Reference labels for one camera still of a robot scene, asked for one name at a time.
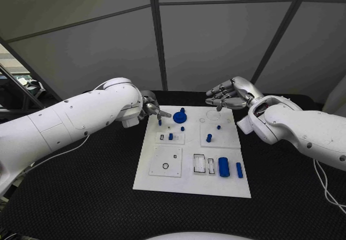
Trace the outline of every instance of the black tablecloth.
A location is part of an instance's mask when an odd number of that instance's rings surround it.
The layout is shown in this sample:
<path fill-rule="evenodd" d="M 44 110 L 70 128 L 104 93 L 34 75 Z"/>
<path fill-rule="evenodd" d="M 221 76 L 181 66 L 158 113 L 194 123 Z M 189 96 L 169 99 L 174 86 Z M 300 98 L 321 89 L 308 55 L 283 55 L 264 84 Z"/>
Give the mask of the black tablecloth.
<path fill-rule="evenodd" d="M 208 106 L 202 92 L 155 93 L 162 105 Z M 308 96 L 285 96 L 316 109 Z M 234 111 L 236 121 L 246 115 L 246 109 Z M 133 190 L 146 127 L 148 119 L 129 129 L 114 122 L 78 150 L 38 167 L 0 226 L 41 240 L 140 240 L 185 231 L 257 240 L 346 239 L 346 215 L 325 199 L 313 160 L 287 141 L 269 145 L 256 133 L 238 130 L 251 199 Z M 346 202 L 346 172 L 323 167 L 331 192 Z"/>

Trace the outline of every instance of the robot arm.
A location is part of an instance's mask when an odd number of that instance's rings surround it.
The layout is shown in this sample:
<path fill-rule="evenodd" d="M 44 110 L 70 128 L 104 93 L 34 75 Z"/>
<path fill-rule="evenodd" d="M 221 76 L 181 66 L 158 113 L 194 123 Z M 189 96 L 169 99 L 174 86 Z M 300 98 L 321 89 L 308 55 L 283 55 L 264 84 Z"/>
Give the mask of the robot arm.
<path fill-rule="evenodd" d="M 54 151 L 96 133 L 114 121 L 125 128 L 161 111 L 156 95 L 143 94 L 126 78 L 114 78 L 103 90 L 90 91 L 47 109 L 0 125 L 0 196 L 26 167 Z"/>
<path fill-rule="evenodd" d="M 234 77 L 207 92 L 205 102 L 243 109 L 249 115 L 237 125 L 246 134 L 253 131 L 261 140 L 274 144 L 290 141 L 300 153 L 346 171 L 346 118 L 321 111 L 303 111 L 283 96 L 266 96 L 243 77 Z"/>

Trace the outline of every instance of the white board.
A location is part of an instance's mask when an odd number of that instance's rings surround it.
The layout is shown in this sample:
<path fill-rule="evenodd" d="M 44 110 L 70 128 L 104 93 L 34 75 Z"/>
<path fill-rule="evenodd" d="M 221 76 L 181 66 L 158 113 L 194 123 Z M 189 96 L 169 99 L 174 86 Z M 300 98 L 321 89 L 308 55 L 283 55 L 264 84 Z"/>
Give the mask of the white board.
<path fill-rule="evenodd" d="M 240 137 L 233 110 L 224 108 L 221 112 L 217 112 L 215 107 L 161 106 L 161 109 L 172 115 L 181 111 L 181 108 L 185 108 L 185 113 L 188 115 L 188 120 L 185 123 L 176 123 L 174 118 L 163 117 L 161 126 L 158 117 L 149 117 L 133 189 L 251 198 L 247 168 L 244 165 L 241 144 L 238 145 Z M 214 145 L 212 147 L 205 147 L 204 141 L 207 141 L 207 136 L 202 138 L 201 129 L 210 129 L 218 125 L 221 125 L 221 129 L 215 130 L 212 139 L 215 141 L 217 139 L 223 139 L 223 141 L 220 140 L 221 146 L 218 147 Z M 234 140 L 231 142 L 233 148 L 227 148 L 225 146 L 225 131 L 230 133 L 231 139 Z M 165 134 L 166 138 L 169 133 L 174 133 L 174 135 L 176 134 L 178 136 L 185 134 L 184 144 L 169 144 L 166 142 L 159 143 L 159 137 L 162 134 Z M 172 160 L 172 153 L 169 153 L 169 151 L 166 151 L 168 158 L 162 155 L 162 157 L 158 159 L 158 147 L 161 147 L 161 152 L 163 147 L 181 149 L 181 176 L 178 174 L 179 172 L 176 172 L 175 177 L 168 176 L 166 173 L 159 173 L 161 175 L 150 175 L 153 162 L 159 161 L 156 166 L 163 167 L 162 165 Z M 215 174 L 195 174 L 195 154 L 205 155 L 207 168 L 210 167 L 208 159 L 214 159 Z M 228 158 L 230 177 L 221 177 L 220 175 L 221 157 Z M 237 163 L 241 163 L 243 166 L 243 178 L 238 178 Z"/>

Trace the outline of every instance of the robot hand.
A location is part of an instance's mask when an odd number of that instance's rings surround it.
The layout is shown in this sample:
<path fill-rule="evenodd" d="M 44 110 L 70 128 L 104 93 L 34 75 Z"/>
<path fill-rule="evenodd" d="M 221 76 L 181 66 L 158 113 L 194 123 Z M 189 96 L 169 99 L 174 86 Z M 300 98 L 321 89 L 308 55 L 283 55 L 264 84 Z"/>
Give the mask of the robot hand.
<path fill-rule="evenodd" d="M 152 91 L 140 91 L 143 96 L 143 109 L 140 111 L 139 119 L 143 120 L 148 115 L 158 115 L 158 120 L 162 117 L 171 118 L 172 114 L 161 110 L 156 94 Z"/>
<path fill-rule="evenodd" d="M 264 97 L 253 83 L 240 76 L 212 88 L 207 96 L 214 96 L 205 102 L 217 106 L 218 112 L 223 107 L 234 110 L 244 109 L 246 106 L 251 107 Z"/>
<path fill-rule="evenodd" d="M 205 102 L 228 109 L 249 106 L 249 115 L 237 122 L 246 134 L 256 132 L 274 144 L 287 140 L 298 150 L 346 171 L 346 118 L 321 111 L 303 111 L 283 96 L 266 96 L 253 83 L 237 76 L 207 92 Z"/>

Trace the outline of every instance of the blue object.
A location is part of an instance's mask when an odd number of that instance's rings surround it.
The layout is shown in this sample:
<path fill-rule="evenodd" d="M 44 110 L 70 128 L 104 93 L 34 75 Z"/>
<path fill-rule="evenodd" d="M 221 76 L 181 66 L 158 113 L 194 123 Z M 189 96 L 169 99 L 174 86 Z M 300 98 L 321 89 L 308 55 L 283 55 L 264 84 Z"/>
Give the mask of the blue object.
<path fill-rule="evenodd" d="M 207 137 L 207 141 L 211 142 L 212 141 L 212 134 L 208 134 L 208 137 Z"/>
<path fill-rule="evenodd" d="M 187 110 L 185 110 L 185 108 L 182 107 L 182 108 L 181 108 L 181 111 L 176 112 L 175 115 L 174 115 L 174 120 L 175 120 L 175 122 L 176 122 L 178 124 L 182 124 L 182 123 L 185 123 L 187 119 L 188 119 Z"/>
<path fill-rule="evenodd" d="M 238 178 L 243 179 L 244 178 L 244 171 L 243 171 L 243 165 L 238 162 L 237 163 L 237 171 L 238 171 Z"/>
<path fill-rule="evenodd" d="M 230 177 L 230 160 L 227 157 L 218 159 L 218 170 L 221 177 Z"/>

